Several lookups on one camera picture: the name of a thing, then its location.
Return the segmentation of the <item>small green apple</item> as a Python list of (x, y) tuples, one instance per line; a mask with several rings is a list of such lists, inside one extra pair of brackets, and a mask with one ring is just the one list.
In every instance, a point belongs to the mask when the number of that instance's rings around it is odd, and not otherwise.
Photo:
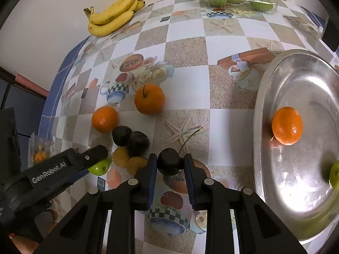
[(109, 158), (105, 158), (101, 160), (100, 162), (96, 163), (95, 165), (88, 168), (88, 171), (96, 176), (102, 176), (105, 175), (110, 168), (111, 160)]

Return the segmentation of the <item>small orange mandarin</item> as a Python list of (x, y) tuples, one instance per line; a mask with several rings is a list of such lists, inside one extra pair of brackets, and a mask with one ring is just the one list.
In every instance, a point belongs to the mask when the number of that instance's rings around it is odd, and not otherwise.
[(110, 106), (100, 107), (93, 113), (91, 122), (99, 133), (108, 134), (118, 125), (118, 112)]

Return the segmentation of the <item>dark plum pair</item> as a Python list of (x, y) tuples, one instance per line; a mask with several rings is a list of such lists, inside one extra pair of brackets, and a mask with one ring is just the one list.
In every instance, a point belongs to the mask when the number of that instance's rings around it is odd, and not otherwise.
[(149, 148), (147, 135), (140, 131), (133, 131), (128, 126), (117, 126), (112, 131), (113, 142), (118, 147), (126, 147), (130, 157), (140, 157)]

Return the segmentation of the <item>dark cherry with stem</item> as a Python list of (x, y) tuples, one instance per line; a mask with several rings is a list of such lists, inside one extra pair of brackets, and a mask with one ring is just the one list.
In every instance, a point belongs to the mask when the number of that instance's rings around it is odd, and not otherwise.
[(173, 148), (166, 148), (162, 150), (157, 157), (157, 169), (159, 172), (162, 173), (162, 175), (176, 175), (180, 171), (184, 169), (184, 159), (180, 156), (181, 151), (186, 146), (186, 143), (199, 131), (202, 129), (202, 127), (199, 127), (197, 130), (195, 130), (190, 136), (183, 142), (181, 148), (177, 152)]

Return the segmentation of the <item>orange with stem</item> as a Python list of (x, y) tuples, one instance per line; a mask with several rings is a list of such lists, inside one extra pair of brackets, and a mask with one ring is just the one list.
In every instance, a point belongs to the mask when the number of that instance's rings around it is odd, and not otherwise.
[(144, 115), (159, 114), (165, 104), (163, 90), (155, 84), (145, 84), (135, 94), (135, 106)]

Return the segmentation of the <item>yellow apricots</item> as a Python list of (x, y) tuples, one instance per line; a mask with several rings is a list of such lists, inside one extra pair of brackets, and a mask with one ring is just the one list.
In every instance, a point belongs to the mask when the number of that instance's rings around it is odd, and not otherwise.
[(146, 167), (148, 161), (143, 157), (130, 157), (126, 147), (117, 148), (112, 155), (116, 166), (127, 169), (128, 173), (135, 176), (137, 170)]

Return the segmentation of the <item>large steel bowl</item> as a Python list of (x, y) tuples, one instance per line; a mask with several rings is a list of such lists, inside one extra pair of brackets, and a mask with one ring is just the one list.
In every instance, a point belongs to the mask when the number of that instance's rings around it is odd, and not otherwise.
[[(285, 146), (271, 122), (282, 107), (298, 111), (303, 132)], [(338, 222), (338, 191), (329, 184), (338, 160), (338, 73), (303, 49), (276, 56), (257, 92), (253, 118), (254, 187), (300, 243), (328, 233)]]

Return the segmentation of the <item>patterned tablecloth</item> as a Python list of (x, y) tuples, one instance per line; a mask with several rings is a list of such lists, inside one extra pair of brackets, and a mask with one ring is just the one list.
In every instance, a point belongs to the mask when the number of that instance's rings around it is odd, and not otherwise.
[[(230, 189), (254, 186), (253, 117), (261, 79), (282, 52), (303, 49), (323, 56), (317, 27), (306, 11), (280, 1), (274, 13), (213, 10), (204, 0), (163, 0), (140, 9), (135, 28), (117, 36), (90, 36), (64, 59), (49, 91), (39, 135), (52, 150), (118, 147), (91, 125), (93, 113), (111, 106), (119, 122), (141, 131), (148, 153), (171, 147), (190, 153)], [(135, 94), (159, 86), (165, 104), (144, 115)], [(303, 244), (319, 253), (334, 233)]]

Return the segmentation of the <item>yellow banana bunch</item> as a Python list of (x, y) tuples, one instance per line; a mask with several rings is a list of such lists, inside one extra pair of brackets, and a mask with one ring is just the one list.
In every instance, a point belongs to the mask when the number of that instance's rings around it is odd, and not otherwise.
[(83, 11), (89, 20), (88, 31), (96, 37), (108, 36), (128, 23), (144, 5), (144, 0), (117, 0), (101, 13), (87, 7)]

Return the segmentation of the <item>black power adapter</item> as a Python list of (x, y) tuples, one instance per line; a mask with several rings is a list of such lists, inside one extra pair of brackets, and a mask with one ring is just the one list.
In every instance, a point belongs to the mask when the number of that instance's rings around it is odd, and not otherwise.
[(322, 34), (322, 41), (335, 52), (339, 45), (338, 29), (331, 18), (328, 18)]

